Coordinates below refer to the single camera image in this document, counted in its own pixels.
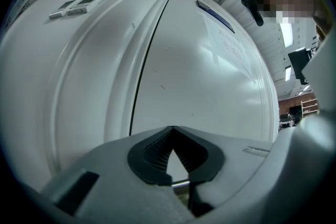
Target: ceiling light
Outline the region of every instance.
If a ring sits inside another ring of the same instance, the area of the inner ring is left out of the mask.
[[[285,68],[285,80],[288,81],[290,79],[290,74],[292,72],[292,67],[288,66]]]
[[[293,45],[293,31],[292,24],[280,24],[283,42],[285,43],[285,48]]]

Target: gray plastic housing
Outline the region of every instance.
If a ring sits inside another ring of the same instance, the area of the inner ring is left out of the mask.
[[[69,223],[283,223],[316,190],[335,160],[335,116],[319,113],[304,118],[298,127],[285,129],[273,146],[256,141],[185,130],[219,146],[225,154],[222,170],[211,182],[196,187],[203,202],[214,209],[195,218],[171,187],[149,185],[127,164],[128,150],[160,131],[151,130],[103,144],[55,177],[43,190],[56,204],[76,180],[90,171],[99,178]],[[270,152],[262,157],[246,147]],[[47,205],[56,221],[64,213]]]

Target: black monitor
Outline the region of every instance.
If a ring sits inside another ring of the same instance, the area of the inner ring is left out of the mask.
[[[280,115],[280,119],[287,119],[287,118],[288,118],[288,113]]]
[[[301,81],[301,85],[308,84],[307,82],[305,82],[306,78],[302,74],[303,68],[310,60],[308,51],[306,51],[306,49],[303,48],[301,50],[289,53],[288,57],[295,72],[295,77]]]

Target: wall shelf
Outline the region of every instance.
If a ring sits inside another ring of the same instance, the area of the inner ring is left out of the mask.
[[[303,114],[308,114],[308,113],[312,113],[312,112],[316,112],[316,111],[318,111],[318,109],[312,110],[312,111],[304,111]]]
[[[305,101],[305,102],[301,101],[301,103],[304,104],[304,103],[308,103],[308,102],[315,101],[315,100],[317,100],[317,99],[315,98],[315,99],[311,99],[311,100],[308,100],[308,101]]]
[[[316,105],[317,105],[317,103],[316,103],[316,104],[309,105],[309,106],[304,106],[303,109],[311,108],[312,106],[316,106]]]
[[[301,113],[302,113],[302,118],[303,118],[304,115],[306,115],[306,114],[310,114],[310,113],[314,113],[314,112],[319,111],[319,107],[318,107],[318,104],[317,104],[317,103],[315,103],[315,104],[311,104],[311,105],[308,105],[308,106],[303,106],[303,104],[305,104],[305,103],[309,103],[309,102],[311,102],[311,101],[316,101],[316,100],[317,100],[317,99],[315,98],[315,99],[308,100],[308,101],[303,101],[303,102],[301,101]],[[317,109],[312,110],[312,111],[305,110],[305,109],[307,109],[307,108],[312,108],[313,106],[316,106]]]

